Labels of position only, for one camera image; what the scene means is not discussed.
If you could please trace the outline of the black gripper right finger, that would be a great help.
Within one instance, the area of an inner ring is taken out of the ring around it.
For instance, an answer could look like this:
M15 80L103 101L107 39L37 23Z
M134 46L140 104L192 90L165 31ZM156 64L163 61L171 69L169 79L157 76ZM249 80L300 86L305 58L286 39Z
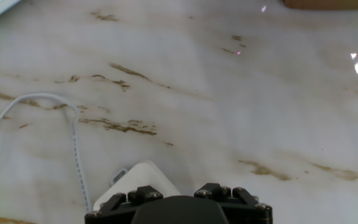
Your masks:
M216 202L230 224L272 224L272 207L260 203L243 187L231 189L217 183L207 183L194 193L194 197Z

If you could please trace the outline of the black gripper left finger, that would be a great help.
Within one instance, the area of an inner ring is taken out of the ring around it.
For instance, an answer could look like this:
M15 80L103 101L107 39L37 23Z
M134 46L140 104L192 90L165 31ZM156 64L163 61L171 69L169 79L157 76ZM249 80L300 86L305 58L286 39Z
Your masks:
M150 185L138 187L127 194L113 194L99 210L85 215L85 224L130 224L141 205L163 199L163 194Z

